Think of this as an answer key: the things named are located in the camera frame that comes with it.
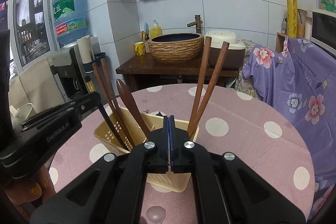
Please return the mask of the left hand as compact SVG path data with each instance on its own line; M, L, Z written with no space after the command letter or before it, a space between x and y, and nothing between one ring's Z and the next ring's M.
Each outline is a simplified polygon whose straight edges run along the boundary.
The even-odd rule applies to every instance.
M30 221L30 213L23 207L24 203L42 199L46 202L56 194L50 174L45 165L38 171L34 180L11 182L5 186L4 191L17 211L27 221Z

